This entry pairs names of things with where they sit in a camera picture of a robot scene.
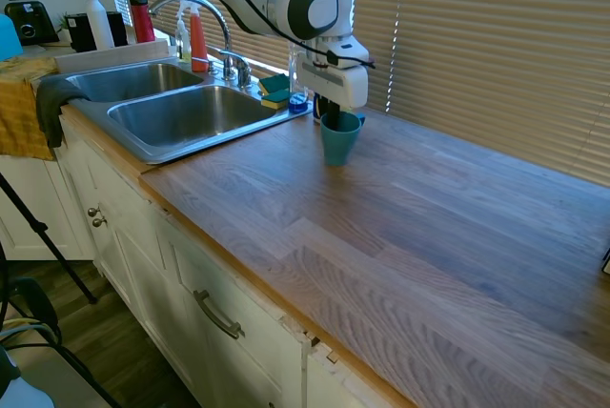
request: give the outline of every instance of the yellow sponge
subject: yellow sponge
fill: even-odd
[[[288,105],[288,100],[290,99],[290,92],[287,89],[270,93],[269,95],[263,96],[262,100],[260,100],[260,104],[266,106],[267,108],[272,108],[274,110],[281,110],[286,105]]]

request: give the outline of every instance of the gray towel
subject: gray towel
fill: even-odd
[[[72,98],[89,98],[73,85],[61,77],[48,77],[43,79],[36,93],[36,117],[38,126],[47,137],[50,148],[61,146],[61,138],[64,134],[59,123],[60,108]]]

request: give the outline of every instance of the blue mug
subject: blue mug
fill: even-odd
[[[364,114],[340,112],[336,130],[328,128],[327,120],[327,113],[320,118],[324,161],[327,165],[340,167],[347,163],[347,157],[356,143],[365,117]]]

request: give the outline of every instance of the green sponge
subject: green sponge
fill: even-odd
[[[282,89],[281,91],[270,93],[269,95],[263,96],[260,100],[260,104],[267,108],[274,110],[281,110],[288,104],[290,99],[290,92],[288,89]]]
[[[268,95],[270,93],[288,89],[290,87],[290,79],[288,79],[286,74],[263,77],[258,81],[258,87],[263,92],[263,95]]]

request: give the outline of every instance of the kitchen sink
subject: kitchen sink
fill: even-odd
[[[201,87],[116,106],[108,116],[155,147],[181,146],[274,116],[275,110],[234,89]]]
[[[222,78],[222,63],[212,74],[194,73],[177,60],[139,63],[116,69],[65,74],[91,99],[70,104],[122,145],[151,165],[263,130],[311,112],[294,114],[260,104],[257,79],[238,88]]]
[[[146,63],[89,71],[67,78],[94,102],[117,102],[173,91],[203,82],[170,63]]]

